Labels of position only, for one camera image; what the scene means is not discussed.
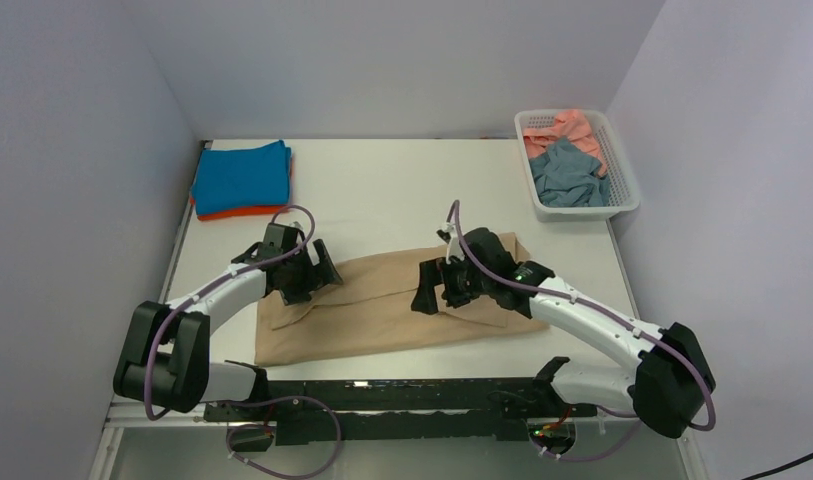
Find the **beige t shirt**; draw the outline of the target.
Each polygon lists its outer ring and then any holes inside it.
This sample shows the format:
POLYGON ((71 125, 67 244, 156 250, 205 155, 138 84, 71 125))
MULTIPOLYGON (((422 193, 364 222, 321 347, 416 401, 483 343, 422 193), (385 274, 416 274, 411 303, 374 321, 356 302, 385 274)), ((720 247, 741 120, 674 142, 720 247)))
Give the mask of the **beige t shirt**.
POLYGON ((544 331, 547 324, 481 297, 468 305, 415 312, 419 264, 443 256, 443 246, 380 253, 337 264, 341 285, 287 305, 270 294, 257 306, 254 362, 283 366, 388 353, 544 331))

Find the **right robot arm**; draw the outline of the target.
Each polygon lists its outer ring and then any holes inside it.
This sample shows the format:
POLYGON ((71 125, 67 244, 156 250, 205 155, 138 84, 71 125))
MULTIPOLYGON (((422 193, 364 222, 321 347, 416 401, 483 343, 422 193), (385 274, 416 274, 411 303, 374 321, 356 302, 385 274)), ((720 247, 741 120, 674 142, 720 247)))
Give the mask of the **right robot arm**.
POLYGON ((447 251, 419 263, 413 311, 435 315, 443 307, 463 308, 488 297, 497 308, 557 327, 614 361, 605 367, 554 358, 532 391, 539 411, 556 415, 571 404, 604 407, 668 438, 714 427, 716 382, 689 327, 675 322, 663 328, 621 314, 550 268, 514 259, 484 227, 460 234, 446 224, 438 234, 447 251))

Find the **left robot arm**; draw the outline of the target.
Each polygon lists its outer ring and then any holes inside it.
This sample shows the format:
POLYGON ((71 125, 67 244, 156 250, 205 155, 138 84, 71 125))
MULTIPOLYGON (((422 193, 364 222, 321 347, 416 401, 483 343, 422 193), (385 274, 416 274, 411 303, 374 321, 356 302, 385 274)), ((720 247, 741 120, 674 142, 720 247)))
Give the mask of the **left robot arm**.
POLYGON ((211 402, 226 402, 243 419, 257 419, 270 402, 266 370, 211 361, 212 334, 272 293, 286 306, 306 304, 317 291, 342 282, 323 240, 310 239, 298 226, 271 223, 263 239, 217 278, 180 298, 135 308, 113 391, 141 401, 152 420, 211 402))

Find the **folded blue t shirt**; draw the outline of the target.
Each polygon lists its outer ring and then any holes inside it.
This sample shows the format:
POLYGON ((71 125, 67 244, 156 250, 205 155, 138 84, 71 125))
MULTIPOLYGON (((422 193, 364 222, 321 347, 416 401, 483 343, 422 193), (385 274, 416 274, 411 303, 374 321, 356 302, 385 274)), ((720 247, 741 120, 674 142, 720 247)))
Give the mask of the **folded blue t shirt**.
POLYGON ((201 152, 189 203, 201 221, 274 213, 292 197, 293 150, 278 140, 201 152))

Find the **folded orange t shirt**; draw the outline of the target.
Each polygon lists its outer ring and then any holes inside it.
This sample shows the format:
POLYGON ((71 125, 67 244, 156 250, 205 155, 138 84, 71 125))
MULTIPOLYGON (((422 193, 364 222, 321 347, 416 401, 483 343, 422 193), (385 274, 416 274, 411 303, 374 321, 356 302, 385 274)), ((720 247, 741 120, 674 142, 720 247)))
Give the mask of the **folded orange t shirt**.
POLYGON ((275 213, 292 197, 293 165, 209 161, 198 166, 189 203, 201 221, 275 213))

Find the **grey-blue t shirt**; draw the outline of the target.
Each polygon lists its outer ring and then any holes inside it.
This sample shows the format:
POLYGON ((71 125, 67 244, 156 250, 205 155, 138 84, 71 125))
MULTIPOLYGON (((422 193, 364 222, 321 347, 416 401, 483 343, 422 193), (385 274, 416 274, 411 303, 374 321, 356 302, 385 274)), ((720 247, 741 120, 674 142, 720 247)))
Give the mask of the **grey-blue t shirt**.
POLYGON ((584 153, 567 137, 552 143, 529 160, 537 198, 549 208, 606 207, 609 176, 600 173, 600 160, 584 153))

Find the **pink t shirt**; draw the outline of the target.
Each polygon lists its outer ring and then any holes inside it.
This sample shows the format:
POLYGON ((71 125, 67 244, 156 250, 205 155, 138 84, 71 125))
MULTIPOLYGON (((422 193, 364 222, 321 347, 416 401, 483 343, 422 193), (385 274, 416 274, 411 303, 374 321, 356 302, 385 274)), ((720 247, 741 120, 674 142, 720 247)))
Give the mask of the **pink t shirt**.
POLYGON ((566 138, 583 153, 597 158, 600 167, 596 175, 606 176, 608 166, 602 153, 601 145, 594 135, 584 113, 579 109, 563 110, 554 115, 544 127, 528 127, 523 131, 523 142, 528 159, 543 154, 547 147, 561 138, 566 138))

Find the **white plastic basket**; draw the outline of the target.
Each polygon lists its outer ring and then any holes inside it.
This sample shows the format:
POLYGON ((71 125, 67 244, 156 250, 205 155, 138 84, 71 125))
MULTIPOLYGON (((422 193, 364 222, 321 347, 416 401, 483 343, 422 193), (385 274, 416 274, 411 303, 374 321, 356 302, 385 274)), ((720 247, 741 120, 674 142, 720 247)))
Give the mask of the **white plastic basket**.
POLYGON ((534 177, 529 169, 529 160, 525 158, 523 133, 525 128, 547 126, 559 112, 559 109, 527 110, 517 113, 514 118, 522 164, 525 167, 524 174, 536 218, 540 222, 608 220, 619 213, 636 209, 640 203, 639 187, 619 137, 604 114, 586 109, 582 110, 582 114, 593 127, 594 138, 601 146, 608 167, 610 189, 607 203, 604 207, 560 208, 548 207, 540 202, 534 177))

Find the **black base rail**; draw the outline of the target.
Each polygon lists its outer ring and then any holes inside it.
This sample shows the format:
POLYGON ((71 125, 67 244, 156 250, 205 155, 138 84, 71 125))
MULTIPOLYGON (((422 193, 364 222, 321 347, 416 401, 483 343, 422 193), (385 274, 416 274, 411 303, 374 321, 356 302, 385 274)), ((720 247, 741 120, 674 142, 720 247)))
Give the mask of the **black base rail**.
POLYGON ((528 377, 404 380, 272 381, 248 406, 213 402, 211 423, 271 427, 278 446, 344 440, 489 437, 525 441, 550 425, 549 435, 593 418, 590 405, 569 405, 541 380, 528 377))

